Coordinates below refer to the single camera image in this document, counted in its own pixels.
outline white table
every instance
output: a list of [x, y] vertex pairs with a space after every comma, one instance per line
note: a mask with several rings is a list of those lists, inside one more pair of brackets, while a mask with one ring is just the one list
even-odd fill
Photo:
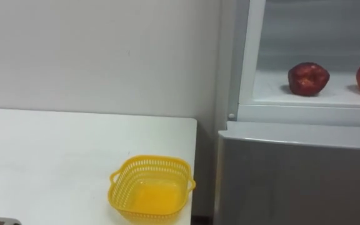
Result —
[[[0, 217], [24, 225], [127, 222], [107, 200], [109, 175], [138, 154], [194, 168], [194, 119], [0, 109]], [[189, 225], [191, 196], [176, 224]]]

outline refrigerator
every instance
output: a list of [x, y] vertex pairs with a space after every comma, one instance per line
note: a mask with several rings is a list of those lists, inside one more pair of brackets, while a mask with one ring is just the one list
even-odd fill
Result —
[[360, 0], [229, 2], [214, 224], [360, 224]]

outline basket handle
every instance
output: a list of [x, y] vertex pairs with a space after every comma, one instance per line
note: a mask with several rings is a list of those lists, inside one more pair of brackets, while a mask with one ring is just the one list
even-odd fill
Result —
[[111, 181], [112, 184], [115, 183], [113, 179], [114, 179], [119, 173], [121, 173], [121, 172], [122, 172], [122, 171], [121, 171], [121, 169], [120, 169], [120, 170], [118, 170], [118, 171], [116, 171], [116, 172], [114, 172], [114, 173], [111, 174], [111, 176], [109, 177], [109, 180]]
[[195, 187], [197, 186], [197, 183], [191, 176], [188, 177], [188, 181], [191, 182], [191, 187], [187, 190], [187, 192], [190, 193], [192, 190], [195, 189]]

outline gray refrigerator door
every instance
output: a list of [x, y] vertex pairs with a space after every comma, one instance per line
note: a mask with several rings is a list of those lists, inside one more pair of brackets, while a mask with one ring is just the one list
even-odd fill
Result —
[[215, 225], [360, 224], [360, 151], [223, 137], [219, 146]]

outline yellow plastic basket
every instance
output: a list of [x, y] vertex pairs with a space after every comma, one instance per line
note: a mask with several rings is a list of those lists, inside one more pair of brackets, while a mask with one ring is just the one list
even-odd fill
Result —
[[132, 157], [110, 180], [110, 205], [136, 224], [174, 221], [196, 187], [186, 161], [163, 156]]

